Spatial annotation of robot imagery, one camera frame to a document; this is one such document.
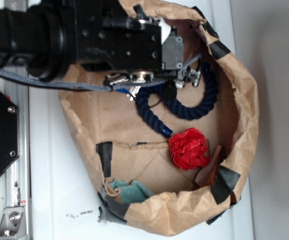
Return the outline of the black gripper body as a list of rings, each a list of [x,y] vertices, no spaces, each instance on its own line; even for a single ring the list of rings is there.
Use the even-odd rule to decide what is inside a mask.
[[[108,29],[104,17],[132,17],[117,0],[76,0],[76,63],[89,71],[114,73],[150,72],[163,74],[178,71],[184,65],[183,39],[176,27],[165,42],[157,25],[142,31]]]

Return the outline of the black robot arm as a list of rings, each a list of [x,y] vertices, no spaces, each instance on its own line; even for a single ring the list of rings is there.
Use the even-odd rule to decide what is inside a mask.
[[[198,83],[200,70],[184,60],[177,28],[120,0],[43,0],[26,11],[0,9],[0,77],[24,67],[36,85],[62,79],[69,67],[122,74],[134,82]]]

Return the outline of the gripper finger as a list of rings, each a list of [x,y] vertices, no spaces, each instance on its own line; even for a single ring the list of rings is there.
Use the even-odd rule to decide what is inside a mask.
[[[172,27],[168,25],[162,17],[150,17],[144,12],[140,4],[133,7],[136,18],[130,16],[106,16],[102,19],[102,26],[105,29],[125,29],[134,32],[144,31],[146,26],[159,26],[161,32],[161,42],[164,43],[171,34]]]
[[[184,88],[186,83],[192,83],[197,87],[202,76],[202,67],[196,69],[190,66],[179,71],[165,72],[164,74],[153,74],[152,72],[140,71],[130,74],[109,74],[105,77],[103,84],[112,86],[119,83],[131,82],[132,84],[146,84],[153,81],[171,81],[177,88]]]

